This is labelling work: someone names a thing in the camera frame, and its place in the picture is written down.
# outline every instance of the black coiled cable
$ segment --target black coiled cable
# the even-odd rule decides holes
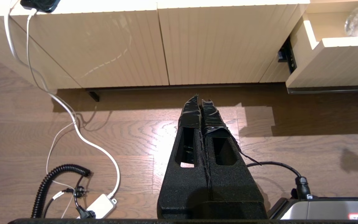
[[[37,197],[35,198],[35,202],[33,206],[33,211],[31,213],[31,218],[42,217],[45,200],[47,198],[48,190],[52,184],[52,181],[60,174],[66,172],[78,173],[84,177],[88,177],[91,174],[91,170],[88,170],[85,167],[78,166],[75,164],[65,164],[54,168],[51,172],[48,173],[48,175],[46,175],[44,180],[42,180],[41,185],[39,186]]]

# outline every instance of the power plug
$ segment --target power plug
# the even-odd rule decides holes
[[[95,218],[105,218],[116,207],[117,200],[110,200],[105,194],[100,195],[86,210],[93,211]]]

